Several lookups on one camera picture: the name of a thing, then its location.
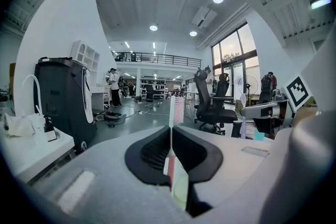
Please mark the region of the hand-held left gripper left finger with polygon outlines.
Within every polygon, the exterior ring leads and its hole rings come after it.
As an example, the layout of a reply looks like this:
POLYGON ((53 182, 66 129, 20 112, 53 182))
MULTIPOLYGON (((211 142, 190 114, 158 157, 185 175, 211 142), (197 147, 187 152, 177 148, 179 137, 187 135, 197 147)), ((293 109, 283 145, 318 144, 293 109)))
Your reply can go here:
POLYGON ((171 186, 164 174, 165 160, 170 152, 169 126, 131 144, 124 155, 128 170, 141 182, 154 186, 171 186))

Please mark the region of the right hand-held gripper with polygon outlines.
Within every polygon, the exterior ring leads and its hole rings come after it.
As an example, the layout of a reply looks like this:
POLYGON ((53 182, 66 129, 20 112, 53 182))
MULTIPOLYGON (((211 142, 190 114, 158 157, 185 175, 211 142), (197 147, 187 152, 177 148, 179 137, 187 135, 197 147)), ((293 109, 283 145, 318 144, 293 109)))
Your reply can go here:
POLYGON ((242 108, 240 114, 246 118, 253 118, 257 130, 266 137, 275 137, 281 129, 292 127, 296 111, 310 97, 303 80, 296 77, 288 86, 276 88, 269 103, 242 108))

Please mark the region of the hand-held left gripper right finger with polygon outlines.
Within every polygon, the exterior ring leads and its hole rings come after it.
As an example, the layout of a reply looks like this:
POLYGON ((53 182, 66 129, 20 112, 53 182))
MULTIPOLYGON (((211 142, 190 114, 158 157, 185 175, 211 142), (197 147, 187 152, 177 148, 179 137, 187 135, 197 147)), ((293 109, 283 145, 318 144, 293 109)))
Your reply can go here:
POLYGON ((172 128, 172 149, 190 183, 211 180, 224 160, 217 146, 177 126, 172 128))

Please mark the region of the yellow-green translucent cup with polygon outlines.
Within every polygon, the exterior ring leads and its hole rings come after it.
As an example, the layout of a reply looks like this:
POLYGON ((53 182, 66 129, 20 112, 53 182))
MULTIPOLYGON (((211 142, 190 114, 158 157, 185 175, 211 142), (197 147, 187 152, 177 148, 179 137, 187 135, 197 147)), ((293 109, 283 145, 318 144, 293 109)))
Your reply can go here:
POLYGON ((186 208, 187 194, 188 174, 184 170, 180 161, 176 158, 174 164, 172 197, 183 210, 186 208))

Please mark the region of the person's right forearm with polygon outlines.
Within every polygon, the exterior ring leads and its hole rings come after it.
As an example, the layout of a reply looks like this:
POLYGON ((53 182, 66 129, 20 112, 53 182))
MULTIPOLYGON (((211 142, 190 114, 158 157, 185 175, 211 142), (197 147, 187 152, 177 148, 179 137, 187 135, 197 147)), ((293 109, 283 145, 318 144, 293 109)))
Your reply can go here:
POLYGON ((295 116, 292 121, 292 126, 295 127, 302 120, 315 116, 317 111, 318 111, 317 107, 305 107, 305 106, 300 107, 295 113, 295 116))

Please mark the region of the standing fan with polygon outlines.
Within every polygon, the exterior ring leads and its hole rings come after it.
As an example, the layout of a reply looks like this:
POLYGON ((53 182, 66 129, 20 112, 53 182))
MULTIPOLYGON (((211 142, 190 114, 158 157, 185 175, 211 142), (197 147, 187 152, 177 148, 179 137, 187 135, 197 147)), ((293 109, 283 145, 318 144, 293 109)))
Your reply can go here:
POLYGON ((252 75, 246 74, 238 81, 238 91, 245 96, 246 106, 250 106, 251 99, 259 95, 260 82, 252 75))

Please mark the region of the black robot vacuum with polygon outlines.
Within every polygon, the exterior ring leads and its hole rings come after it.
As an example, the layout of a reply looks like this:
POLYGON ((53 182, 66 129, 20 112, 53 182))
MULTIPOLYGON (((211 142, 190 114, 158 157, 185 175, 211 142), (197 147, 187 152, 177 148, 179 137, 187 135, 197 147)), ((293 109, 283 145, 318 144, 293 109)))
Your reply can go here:
POLYGON ((100 111, 93 113, 93 119, 97 122, 104 120, 117 121, 120 117, 122 117, 122 114, 111 111, 100 111))

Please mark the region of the black visitor chair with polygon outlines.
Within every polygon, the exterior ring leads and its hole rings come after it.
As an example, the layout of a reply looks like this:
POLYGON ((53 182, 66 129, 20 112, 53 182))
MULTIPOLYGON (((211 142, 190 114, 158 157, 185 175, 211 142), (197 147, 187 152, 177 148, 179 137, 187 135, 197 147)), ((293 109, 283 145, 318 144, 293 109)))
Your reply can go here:
POLYGON ((161 105, 161 96, 158 93, 155 93, 153 86, 146 84, 146 108, 153 109, 154 107, 159 107, 161 105))

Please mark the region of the storage shelving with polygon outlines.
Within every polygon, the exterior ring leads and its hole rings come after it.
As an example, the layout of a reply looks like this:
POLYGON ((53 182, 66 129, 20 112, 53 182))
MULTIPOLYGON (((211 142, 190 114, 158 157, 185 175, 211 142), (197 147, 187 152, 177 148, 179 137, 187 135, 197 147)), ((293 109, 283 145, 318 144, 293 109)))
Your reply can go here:
POLYGON ((153 86, 155 93, 160 94, 161 100, 164 100, 167 95, 166 79, 158 77, 145 76, 141 78, 140 90, 141 97, 145 100, 146 98, 146 88, 145 85, 149 84, 153 86))

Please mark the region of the black and white appliance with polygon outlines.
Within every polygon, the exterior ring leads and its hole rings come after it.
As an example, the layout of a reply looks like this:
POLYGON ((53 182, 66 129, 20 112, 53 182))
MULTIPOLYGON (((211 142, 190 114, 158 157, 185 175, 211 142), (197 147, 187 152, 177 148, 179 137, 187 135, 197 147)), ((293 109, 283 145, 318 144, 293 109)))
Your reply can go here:
POLYGON ((74 150, 82 152, 96 135, 90 71, 71 57, 40 58, 35 65, 42 113, 58 130, 72 136, 74 150))

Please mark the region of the ceiling air conditioner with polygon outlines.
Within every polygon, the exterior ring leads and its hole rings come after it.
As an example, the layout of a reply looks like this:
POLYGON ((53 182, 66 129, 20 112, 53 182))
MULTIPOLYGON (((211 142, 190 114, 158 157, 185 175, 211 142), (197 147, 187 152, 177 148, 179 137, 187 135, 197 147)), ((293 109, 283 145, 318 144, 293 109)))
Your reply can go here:
POLYGON ((201 6, 192 20, 192 24, 197 28, 207 28, 217 16, 217 13, 208 7, 201 6))

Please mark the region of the white cubby cabinet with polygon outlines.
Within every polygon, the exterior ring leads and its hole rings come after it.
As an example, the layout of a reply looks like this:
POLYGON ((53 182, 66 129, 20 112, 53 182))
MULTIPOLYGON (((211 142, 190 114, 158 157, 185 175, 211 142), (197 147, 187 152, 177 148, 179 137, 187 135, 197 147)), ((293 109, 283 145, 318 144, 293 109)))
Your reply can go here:
POLYGON ((98 70, 100 54, 81 40, 73 43, 70 56, 73 60, 81 62, 90 71, 96 72, 98 70))

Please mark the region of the white sink counter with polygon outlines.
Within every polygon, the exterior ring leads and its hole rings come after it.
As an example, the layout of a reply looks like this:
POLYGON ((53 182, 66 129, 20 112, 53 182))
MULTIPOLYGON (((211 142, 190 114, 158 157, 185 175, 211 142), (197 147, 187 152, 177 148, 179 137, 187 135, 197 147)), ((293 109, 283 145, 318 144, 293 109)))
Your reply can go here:
POLYGON ((73 153, 72 136, 55 129, 55 139, 44 131, 45 119, 32 114, 24 118, 29 130, 34 133, 10 136, 0 120, 0 153, 13 176, 25 183, 38 177, 43 170, 60 158, 73 153))

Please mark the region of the fluorescent ceiling light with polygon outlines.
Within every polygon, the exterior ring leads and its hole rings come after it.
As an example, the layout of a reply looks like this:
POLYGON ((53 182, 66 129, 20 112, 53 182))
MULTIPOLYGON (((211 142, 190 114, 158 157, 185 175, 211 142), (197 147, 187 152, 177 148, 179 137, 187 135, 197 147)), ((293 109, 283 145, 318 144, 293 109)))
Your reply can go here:
POLYGON ((311 2, 311 9, 317 9, 322 6, 328 5, 332 2, 332 0, 313 0, 311 2))

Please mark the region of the white tissue pile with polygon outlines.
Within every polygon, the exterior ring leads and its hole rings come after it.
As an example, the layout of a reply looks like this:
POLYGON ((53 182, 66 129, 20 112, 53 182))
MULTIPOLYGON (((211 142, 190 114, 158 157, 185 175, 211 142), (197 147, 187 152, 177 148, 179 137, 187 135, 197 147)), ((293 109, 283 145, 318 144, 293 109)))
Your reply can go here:
POLYGON ((28 137, 35 134, 29 118, 10 116, 5 113, 2 117, 5 135, 8 137, 28 137))

